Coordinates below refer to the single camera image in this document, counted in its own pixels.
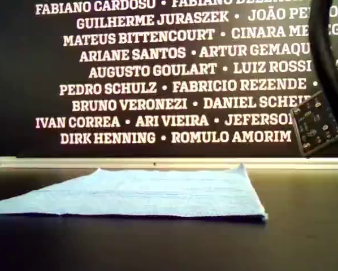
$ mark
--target black tabletop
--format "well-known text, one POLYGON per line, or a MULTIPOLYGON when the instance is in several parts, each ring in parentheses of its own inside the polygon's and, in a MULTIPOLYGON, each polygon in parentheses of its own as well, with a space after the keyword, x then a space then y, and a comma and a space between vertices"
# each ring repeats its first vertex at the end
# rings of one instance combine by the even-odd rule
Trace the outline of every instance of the black tabletop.
MULTIPOLYGON (((0 169, 0 199, 89 172, 0 169)), ((338 271, 338 171, 249 176, 269 213, 266 225, 0 216, 0 270, 338 271)))

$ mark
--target microfiber cloth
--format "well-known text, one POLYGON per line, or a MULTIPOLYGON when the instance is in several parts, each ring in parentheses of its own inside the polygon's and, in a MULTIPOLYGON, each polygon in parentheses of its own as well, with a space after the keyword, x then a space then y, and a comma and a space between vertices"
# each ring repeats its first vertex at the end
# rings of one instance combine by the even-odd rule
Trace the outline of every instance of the microfiber cloth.
POLYGON ((0 201, 0 214, 262 216, 244 165, 224 171, 106 171, 0 201))

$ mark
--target name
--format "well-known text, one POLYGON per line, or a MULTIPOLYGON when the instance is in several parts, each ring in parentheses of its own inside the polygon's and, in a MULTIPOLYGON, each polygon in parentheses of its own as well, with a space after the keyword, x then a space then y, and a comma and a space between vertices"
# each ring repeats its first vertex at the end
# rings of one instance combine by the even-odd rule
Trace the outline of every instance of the name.
POLYGON ((157 25, 226 23, 228 14, 229 11, 160 14, 157 25))

